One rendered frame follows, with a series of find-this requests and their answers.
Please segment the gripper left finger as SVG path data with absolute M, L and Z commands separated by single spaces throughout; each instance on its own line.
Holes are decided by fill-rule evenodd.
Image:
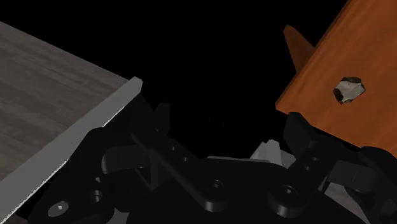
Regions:
M 116 204 L 108 175 L 140 167 L 150 172 L 144 183 L 151 191 L 172 177 L 202 209 L 226 209 L 226 195 L 209 189 L 205 162 L 168 138 L 168 129 L 169 105 L 153 111 L 137 95 L 115 122 L 87 133 L 32 209 L 28 224 L 107 224 Z

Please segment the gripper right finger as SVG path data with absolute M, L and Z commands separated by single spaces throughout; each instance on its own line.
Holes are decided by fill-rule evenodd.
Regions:
M 283 138 L 296 160 L 268 194 L 274 213 L 297 218 L 316 193 L 335 183 L 345 188 L 370 224 L 397 224 L 397 158 L 390 152 L 371 146 L 351 151 L 342 140 L 317 132 L 297 112 L 289 113 Z

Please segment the pale grey faceted object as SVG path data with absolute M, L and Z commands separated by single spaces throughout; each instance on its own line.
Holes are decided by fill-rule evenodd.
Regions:
M 292 154 L 281 150 L 279 142 L 273 139 L 268 140 L 266 143 L 262 142 L 250 159 L 266 160 L 285 168 L 289 168 L 296 161 Z

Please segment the small grey black lump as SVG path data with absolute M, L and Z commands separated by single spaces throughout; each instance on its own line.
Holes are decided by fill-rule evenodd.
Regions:
M 343 77 L 333 89 L 333 94 L 340 104 L 352 102 L 365 92 L 365 86 L 362 84 L 361 78 Z

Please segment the orange wooden table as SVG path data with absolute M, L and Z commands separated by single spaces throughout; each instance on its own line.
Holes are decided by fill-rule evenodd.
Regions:
M 343 77 L 361 78 L 366 90 L 340 104 L 333 89 Z M 397 0 L 349 0 L 276 108 L 397 157 Z

